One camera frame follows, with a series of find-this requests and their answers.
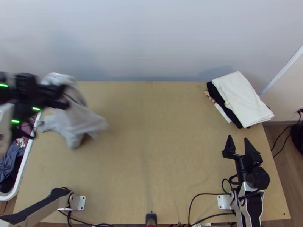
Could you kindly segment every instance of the white wall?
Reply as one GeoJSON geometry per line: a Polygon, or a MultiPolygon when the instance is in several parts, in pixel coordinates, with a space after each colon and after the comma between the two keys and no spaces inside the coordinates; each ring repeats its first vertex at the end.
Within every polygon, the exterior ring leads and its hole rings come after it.
{"type": "Polygon", "coordinates": [[[303,107],[303,55],[264,93],[261,99],[275,115],[271,121],[299,119],[296,110],[303,107]]]}
{"type": "Polygon", "coordinates": [[[209,81],[259,93],[303,41],[300,0],[0,0],[0,70],[209,81]]]}

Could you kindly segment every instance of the folded clothes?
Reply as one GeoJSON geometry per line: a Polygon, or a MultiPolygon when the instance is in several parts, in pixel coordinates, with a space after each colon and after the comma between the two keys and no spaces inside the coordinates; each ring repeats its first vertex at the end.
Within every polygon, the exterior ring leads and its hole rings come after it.
{"type": "Polygon", "coordinates": [[[239,128],[239,129],[243,128],[243,126],[241,125],[239,119],[234,114],[234,112],[231,109],[228,109],[224,105],[225,100],[221,97],[217,88],[212,84],[212,82],[208,82],[206,85],[207,85],[207,90],[209,91],[210,96],[213,99],[215,99],[216,103],[218,103],[219,106],[224,110],[224,112],[229,117],[229,119],[232,120],[232,122],[237,126],[237,128],[239,128]]]}
{"type": "Polygon", "coordinates": [[[222,109],[222,107],[220,107],[220,105],[218,103],[216,103],[216,101],[210,96],[208,91],[204,92],[204,95],[206,97],[208,97],[214,104],[215,107],[217,108],[217,110],[221,113],[221,115],[227,120],[228,123],[231,123],[230,118],[226,115],[226,113],[224,112],[224,110],[222,109]]]}
{"type": "Polygon", "coordinates": [[[216,78],[212,80],[212,84],[225,100],[225,107],[236,115],[244,128],[274,117],[273,112],[260,100],[241,72],[216,78]]]}

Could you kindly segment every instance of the gray fabric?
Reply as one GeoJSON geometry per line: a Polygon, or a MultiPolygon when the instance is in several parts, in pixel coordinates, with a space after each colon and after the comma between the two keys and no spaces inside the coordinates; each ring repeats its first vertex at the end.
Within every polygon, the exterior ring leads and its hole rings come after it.
{"type": "Polygon", "coordinates": [[[5,155],[0,159],[0,183],[12,172],[16,157],[24,155],[25,148],[19,147],[15,142],[11,143],[5,155]]]}

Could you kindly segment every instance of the black folded garment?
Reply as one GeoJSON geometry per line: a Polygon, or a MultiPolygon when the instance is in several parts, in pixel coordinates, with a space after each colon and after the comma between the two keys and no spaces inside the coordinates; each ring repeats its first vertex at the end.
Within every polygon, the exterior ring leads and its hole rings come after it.
{"type": "Polygon", "coordinates": [[[241,122],[234,114],[234,112],[224,105],[225,100],[222,98],[215,85],[213,85],[212,82],[208,82],[206,85],[209,95],[216,101],[216,103],[219,104],[220,107],[222,107],[222,109],[224,110],[226,115],[230,118],[230,120],[237,126],[238,129],[243,128],[241,122]]]}

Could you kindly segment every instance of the metal bracket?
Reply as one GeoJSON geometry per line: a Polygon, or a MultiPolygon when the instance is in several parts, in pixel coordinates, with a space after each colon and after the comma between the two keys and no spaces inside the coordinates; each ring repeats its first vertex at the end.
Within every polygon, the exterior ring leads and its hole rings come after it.
{"type": "Polygon", "coordinates": [[[58,210],[72,211],[72,210],[84,210],[85,207],[85,196],[71,195],[69,198],[70,208],[60,208],[58,210]]]}
{"type": "Polygon", "coordinates": [[[231,197],[230,195],[219,195],[218,199],[218,207],[221,210],[233,210],[231,207],[231,197]]]}

